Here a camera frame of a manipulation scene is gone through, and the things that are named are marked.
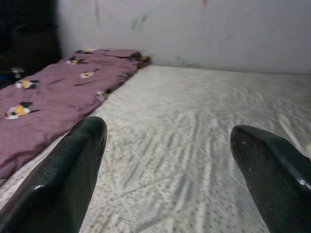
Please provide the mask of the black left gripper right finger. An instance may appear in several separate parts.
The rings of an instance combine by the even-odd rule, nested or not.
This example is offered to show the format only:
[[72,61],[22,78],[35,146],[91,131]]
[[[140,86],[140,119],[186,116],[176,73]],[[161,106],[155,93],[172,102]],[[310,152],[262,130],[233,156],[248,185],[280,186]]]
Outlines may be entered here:
[[311,159],[248,125],[233,127],[230,148],[270,233],[311,233]]

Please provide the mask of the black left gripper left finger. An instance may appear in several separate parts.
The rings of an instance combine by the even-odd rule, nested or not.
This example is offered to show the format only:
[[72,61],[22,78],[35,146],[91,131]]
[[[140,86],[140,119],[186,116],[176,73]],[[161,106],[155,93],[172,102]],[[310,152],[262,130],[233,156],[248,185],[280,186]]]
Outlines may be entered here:
[[0,233],[79,233],[106,138],[102,118],[80,120],[0,209]]

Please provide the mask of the purple cartoon print blanket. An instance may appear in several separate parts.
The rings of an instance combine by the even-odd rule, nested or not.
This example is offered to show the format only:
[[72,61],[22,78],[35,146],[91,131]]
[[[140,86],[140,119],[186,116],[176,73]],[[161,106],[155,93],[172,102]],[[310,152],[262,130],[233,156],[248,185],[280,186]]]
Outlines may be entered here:
[[0,182],[148,66],[138,50],[83,49],[0,90]]

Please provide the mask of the cream quilted mattress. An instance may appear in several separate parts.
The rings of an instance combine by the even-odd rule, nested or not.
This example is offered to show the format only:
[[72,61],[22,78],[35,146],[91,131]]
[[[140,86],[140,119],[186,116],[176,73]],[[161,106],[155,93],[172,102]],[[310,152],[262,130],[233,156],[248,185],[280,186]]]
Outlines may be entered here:
[[[79,233],[270,233],[232,156],[233,127],[269,131],[311,159],[311,74],[149,66],[92,116],[107,138]],[[0,209],[78,122],[0,182]]]

